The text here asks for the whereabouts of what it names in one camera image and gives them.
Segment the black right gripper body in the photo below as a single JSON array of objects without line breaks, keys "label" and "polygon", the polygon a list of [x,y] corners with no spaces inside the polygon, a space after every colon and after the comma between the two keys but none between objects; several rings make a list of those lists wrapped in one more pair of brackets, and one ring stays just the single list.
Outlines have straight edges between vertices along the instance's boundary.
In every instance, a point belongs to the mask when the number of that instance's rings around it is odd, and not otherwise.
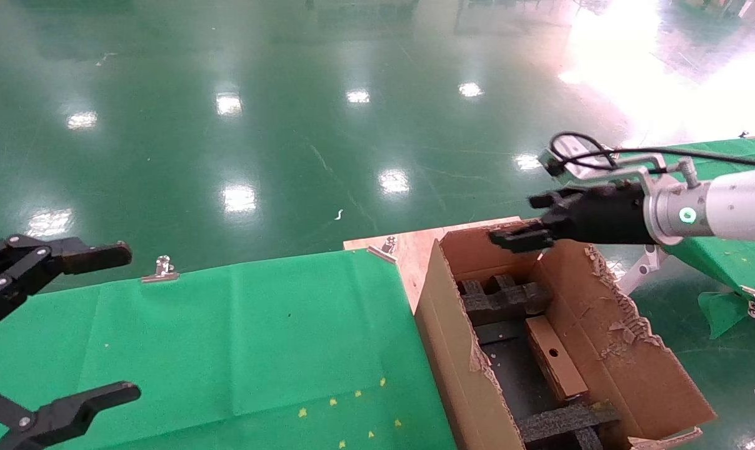
[{"label": "black right gripper body", "polygon": [[546,208],[541,224],[553,239],[583,243],[654,244],[644,217],[645,191],[630,183],[564,188]]}]

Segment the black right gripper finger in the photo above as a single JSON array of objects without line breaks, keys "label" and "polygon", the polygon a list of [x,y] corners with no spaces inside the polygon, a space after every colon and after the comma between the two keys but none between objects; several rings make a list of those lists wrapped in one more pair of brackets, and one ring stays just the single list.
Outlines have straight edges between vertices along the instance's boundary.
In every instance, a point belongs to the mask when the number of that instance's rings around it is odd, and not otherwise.
[{"label": "black right gripper finger", "polygon": [[537,194],[537,196],[529,196],[527,201],[530,207],[534,209],[569,210],[580,198],[581,190],[555,190],[546,191]]},{"label": "black right gripper finger", "polygon": [[514,254],[533,253],[554,245],[554,237],[546,229],[526,228],[517,231],[494,230],[489,232],[492,244]]}]

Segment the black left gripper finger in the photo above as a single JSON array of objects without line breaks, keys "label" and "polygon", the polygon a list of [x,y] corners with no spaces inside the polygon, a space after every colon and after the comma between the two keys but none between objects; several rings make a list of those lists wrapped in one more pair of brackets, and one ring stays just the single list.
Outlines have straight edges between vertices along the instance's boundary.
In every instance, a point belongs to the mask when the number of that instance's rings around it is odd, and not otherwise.
[{"label": "black left gripper finger", "polygon": [[80,438],[100,412],[140,397],[137,384],[112,382],[30,411],[0,394],[0,424],[7,427],[0,438],[0,449],[45,449]]},{"label": "black left gripper finger", "polygon": [[0,321],[61,274],[124,267],[132,259],[123,241],[90,247],[78,238],[43,241],[12,234],[0,239]]}]

